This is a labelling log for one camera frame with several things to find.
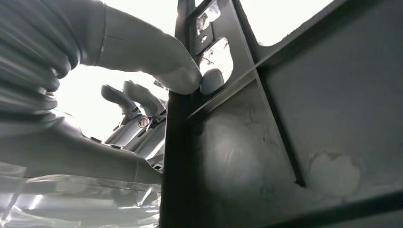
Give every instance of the window glass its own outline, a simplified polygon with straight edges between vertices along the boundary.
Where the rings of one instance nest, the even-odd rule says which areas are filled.
[[[201,75],[208,70],[217,68],[221,71],[224,82],[226,82],[234,69],[234,63],[230,52],[230,45],[226,38],[221,38],[209,50],[207,50],[201,58],[200,64]]]
[[[198,7],[200,5],[200,3],[202,3],[203,0],[194,0],[194,6]]]
[[[240,0],[261,46],[272,46],[333,0]]]
[[[217,1],[213,1],[213,3],[196,20],[197,35],[200,35],[200,32],[208,28],[210,22],[214,22],[220,15],[221,12],[217,5]]]

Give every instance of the window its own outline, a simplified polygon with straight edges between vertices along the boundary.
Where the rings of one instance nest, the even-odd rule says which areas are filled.
[[[194,6],[198,7],[200,5],[200,3],[202,3],[203,0],[194,0]]]
[[[197,35],[200,32],[209,27],[210,22],[214,22],[220,17],[220,8],[217,5],[217,1],[214,1],[196,20]]]
[[[261,46],[272,46],[333,0],[240,0]]]
[[[201,58],[200,64],[201,75],[208,70],[219,69],[226,82],[234,69],[234,63],[230,52],[230,45],[226,38],[218,40],[210,49],[208,49]]]

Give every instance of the gray plastic panel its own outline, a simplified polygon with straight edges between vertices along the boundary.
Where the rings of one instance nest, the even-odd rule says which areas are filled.
[[[226,84],[229,84],[235,81],[238,76],[250,69],[254,63],[251,57],[248,56],[248,46],[244,42],[242,30],[240,29],[240,22],[238,21],[232,1],[218,0],[217,3],[221,11],[221,15],[212,23],[212,30],[216,41],[220,38],[226,38],[230,45],[234,69],[231,77],[226,82]],[[191,38],[194,37],[191,39],[191,45],[194,47],[196,45],[196,40],[194,40],[196,36],[195,31],[191,32],[190,35]],[[200,61],[202,55],[203,53],[200,53],[197,57],[195,57],[197,62]]]
[[[330,226],[321,226],[321,228],[401,228],[403,225],[403,211],[384,213],[367,218],[354,219],[348,222],[340,222]]]
[[[143,129],[143,131],[145,131],[144,133],[140,132],[139,134],[137,134],[133,139],[130,140],[130,142],[128,142],[126,144],[126,146],[123,147],[123,149],[125,150],[129,150],[129,151],[135,151],[138,146],[144,141],[144,139],[146,139],[150,133],[153,131],[153,128],[150,128],[146,131],[146,129]]]
[[[203,129],[194,139],[199,158],[195,175],[203,187],[198,227],[258,227],[295,210],[280,195],[304,190],[294,184],[276,123],[256,82],[214,109],[196,129]]]
[[[128,122],[124,128],[117,134],[117,136],[109,143],[117,146],[126,146],[133,138],[135,138],[143,128],[139,126],[139,119],[144,117],[138,115],[136,118]]]
[[[104,143],[105,144],[110,144],[111,141],[121,132],[121,130],[124,128],[124,125],[120,125],[116,130],[113,131],[113,133],[105,139]]]
[[[143,71],[180,94],[193,93],[202,82],[199,68],[180,41],[108,6],[103,49],[97,66]]]
[[[158,116],[165,109],[161,100],[153,95],[150,90],[135,84],[131,80],[123,83],[123,93],[132,101],[141,104],[146,115],[149,117]]]
[[[163,141],[165,140],[165,126],[165,121],[157,125],[134,152],[145,159],[150,159],[154,157],[160,149],[157,148],[157,146],[161,147],[164,143]]]

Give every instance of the bright window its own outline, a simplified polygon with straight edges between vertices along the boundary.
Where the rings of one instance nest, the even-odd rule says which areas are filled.
[[[261,46],[272,46],[333,0],[240,0]]]

